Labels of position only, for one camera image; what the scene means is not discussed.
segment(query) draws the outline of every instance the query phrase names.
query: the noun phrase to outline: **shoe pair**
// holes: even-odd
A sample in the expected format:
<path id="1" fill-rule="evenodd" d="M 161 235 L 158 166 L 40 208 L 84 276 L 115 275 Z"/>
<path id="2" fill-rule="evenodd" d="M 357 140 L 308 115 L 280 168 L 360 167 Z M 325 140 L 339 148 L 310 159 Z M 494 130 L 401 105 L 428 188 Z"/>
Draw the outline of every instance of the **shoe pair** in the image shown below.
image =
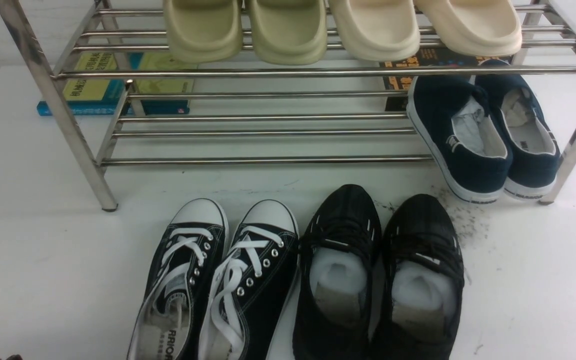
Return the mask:
<path id="1" fill-rule="evenodd" d="M 382 237 L 373 199 L 344 185 L 314 214 L 303 237 L 295 360 L 447 360 L 461 315 L 464 265 L 457 235 L 436 198 L 418 194 Z M 386 269 L 381 317 L 369 340 L 373 268 Z"/>
<path id="2" fill-rule="evenodd" d="M 480 66 L 508 63 L 489 59 Z M 494 203 L 505 189 L 534 201 L 553 189 L 560 150 L 520 75 L 416 77 L 407 114 L 461 200 Z"/>
<path id="3" fill-rule="evenodd" d="M 522 45 L 521 22 L 510 0 L 329 0 L 343 47 L 377 62 L 412 57 L 419 50 L 415 5 L 439 38 L 464 55 L 513 55 Z"/>
<path id="4" fill-rule="evenodd" d="M 218 203 L 186 203 L 153 258 L 128 359 L 265 359 L 297 248 L 297 222 L 283 203 L 258 202 L 232 238 Z"/>
<path id="5" fill-rule="evenodd" d="M 198 64 L 242 50 L 242 0 L 164 0 L 171 54 Z M 327 48 L 323 0 L 246 0 L 254 52 L 272 64 L 317 62 Z"/>

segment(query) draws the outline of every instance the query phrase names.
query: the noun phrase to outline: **slide sandal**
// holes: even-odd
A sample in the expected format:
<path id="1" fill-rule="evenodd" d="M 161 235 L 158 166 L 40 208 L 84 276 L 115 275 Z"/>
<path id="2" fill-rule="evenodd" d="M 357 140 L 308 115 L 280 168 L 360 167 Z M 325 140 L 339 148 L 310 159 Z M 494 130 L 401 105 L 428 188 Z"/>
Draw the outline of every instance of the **slide sandal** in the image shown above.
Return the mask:
<path id="1" fill-rule="evenodd" d="M 464 55 L 501 57 L 522 47 L 522 27 L 511 0 L 414 0 L 441 41 Z"/>
<path id="2" fill-rule="evenodd" d="M 307 65 L 326 53 L 326 6 L 323 0 L 246 0 L 252 43 L 258 57 L 271 64 Z"/>
<path id="3" fill-rule="evenodd" d="M 329 0 L 343 47 L 357 59 L 387 62 L 419 50 L 412 0 Z"/>
<path id="4" fill-rule="evenodd" d="M 240 0 L 164 0 L 170 53 L 189 64 L 215 62 L 242 50 Z"/>

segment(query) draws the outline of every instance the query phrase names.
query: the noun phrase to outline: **blue book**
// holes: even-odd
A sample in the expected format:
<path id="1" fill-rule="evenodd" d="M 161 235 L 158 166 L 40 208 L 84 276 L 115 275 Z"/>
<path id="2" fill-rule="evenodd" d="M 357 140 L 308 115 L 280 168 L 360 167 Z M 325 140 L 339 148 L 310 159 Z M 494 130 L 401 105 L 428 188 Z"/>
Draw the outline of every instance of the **blue book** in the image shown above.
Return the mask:
<path id="1" fill-rule="evenodd" d="M 174 71 L 196 69 L 196 64 L 186 64 L 176 60 L 167 52 L 135 52 L 128 54 L 133 69 L 149 71 Z M 117 62 L 110 52 L 85 52 L 79 58 L 76 71 L 116 70 Z M 144 79 L 137 80 L 135 86 L 143 94 L 183 94 L 192 92 L 192 79 Z M 66 82 L 63 95 L 76 116 L 113 115 L 124 89 L 123 80 L 114 79 L 71 79 Z M 147 115 L 189 114 L 189 100 L 142 100 Z M 52 116 L 46 101 L 39 101 L 37 112 L 40 116 Z"/>

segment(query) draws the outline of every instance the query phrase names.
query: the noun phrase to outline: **white wall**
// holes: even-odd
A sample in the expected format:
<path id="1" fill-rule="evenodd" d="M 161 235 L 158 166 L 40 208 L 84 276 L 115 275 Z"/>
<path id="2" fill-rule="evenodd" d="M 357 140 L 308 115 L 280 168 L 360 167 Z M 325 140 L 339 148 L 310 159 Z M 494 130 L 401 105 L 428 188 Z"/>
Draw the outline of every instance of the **white wall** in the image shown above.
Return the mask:
<path id="1" fill-rule="evenodd" d="M 576 24 L 576 0 L 554 1 L 561 4 Z M 114 0 L 114 6 L 158 7 L 161 6 L 161 2 L 162 0 Z M 526 4 L 530 0 L 513 0 L 513 2 Z M 83 14 L 89 9 L 92 0 L 21 0 L 21 3 L 45 54 L 51 62 L 54 62 L 80 23 Z M 144 18 L 132 19 L 132 21 L 144 21 Z M 532 50 L 531 53 L 560 54 L 562 51 L 538 49 Z M 0 66 L 13 64 L 23 64 L 23 60 L 0 18 Z"/>

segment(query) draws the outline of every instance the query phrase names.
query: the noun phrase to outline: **white shoelace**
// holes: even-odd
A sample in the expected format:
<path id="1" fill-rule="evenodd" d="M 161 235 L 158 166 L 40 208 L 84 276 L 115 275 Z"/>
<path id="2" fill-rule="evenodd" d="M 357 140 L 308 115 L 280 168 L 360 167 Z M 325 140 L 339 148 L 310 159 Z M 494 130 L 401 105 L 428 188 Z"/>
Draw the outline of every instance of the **white shoelace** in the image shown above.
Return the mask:
<path id="1" fill-rule="evenodd" d="M 241 232 L 261 235 L 262 237 L 270 239 L 279 245 L 280 248 L 283 248 L 284 246 L 284 242 L 282 241 L 281 237 L 279 237 L 279 235 L 276 235 L 268 230 L 263 230 L 263 228 L 246 226 Z M 262 276 L 262 263 L 255 249 L 263 249 L 268 245 L 268 243 L 268 240 L 252 241 L 249 237 L 249 234 L 246 234 L 246 237 L 234 244 L 234 246 L 231 248 L 227 264 L 225 264 L 224 267 L 224 271 L 221 273 L 215 273 L 215 280 L 213 281 L 219 283 L 223 277 L 224 286 L 223 289 L 218 292 L 217 295 L 215 295 L 214 300 L 212 301 L 212 305 L 210 306 L 210 319 L 215 328 L 217 328 L 217 330 L 222 333 L 222 335 L 230 342 L 232 346 L 232 353 L 240 353 L 244 346 L 244 341 L 242 338 L 242 324 L 240 324 L 240 321 L 237 317 L 233 292 L 237 290 L 238 295 L 243 295 L 243 288 L 238 290 L 238 286 L 240 285 L 240 282 L 242 282 L 243 272 L 249 268 L 249 265 L 247 265 L 246 262 L 240 259 L 233 259 L 232 254 L 236 249 L 245 251 L 254 269 L 254 276 L 259 278 Z M 265 261 L 263 266 L 269 267 L 270 263 Z M 226 320 L 224 320 L 220 314 L 220 303 L 222 300 Z"/>
<path id="2" fill-rule="evenodd" d="M 160 274 L 158 276 L 161 276 L 161 274 L 165 274 L 165 272 L 169 269 L 169 266 L 170 266 L 170 265 L 166 265 L 166 263 L 169 261 L 169 259 L 175 253 L 175 251 L 177 251 L 181 248 L 188 248 L 188 249 L 192 250 L 197 257 L 198 266 L 199 267 L 204 266 L 204 260 L 206 259 L 206 256 L 204 255 L 202 249 L 197 244 L 197 240 L 199 239 L 199 236 L 185 237 L 182 235 L 201 235 L 203 237 L 206 237 L 209 240 L 213 239 L 213 235 L 210 233 L 210 231 L 206 230 L 205 228 L 186 227 L 186 228 L 176 228 L 175 230 L 173 230 L 170 233 L 170 236 L 168 237 L 168 242 L 166 244 L 168 249 L 164 253 L 163 257 L 161 258 L 162 269 L 160 270 Z M 175 244 L 172 244 L 173 238 L 177 237 L 177 236 L 178 236 L 177 242 Z M 157 289 L 154 292 L 154 294 L 156 296 L 155 299 L 158 298 L 158 294 L 162 293 L 162 291 L 164 290 L 166 285 L 169 284 L 170 281 L 174 280 L 178 276 L 185 275 L 188 272 L 189 268 L 190 268 L 190 263 L 186 262 L 186 263 L 181 264 L 181 265 L 177 266 L 176 268 L 172 269 L 170 272 L 168 272 L 166 274 L 166 276 L 164 276 L 164 278 L 159 282 Z"/>

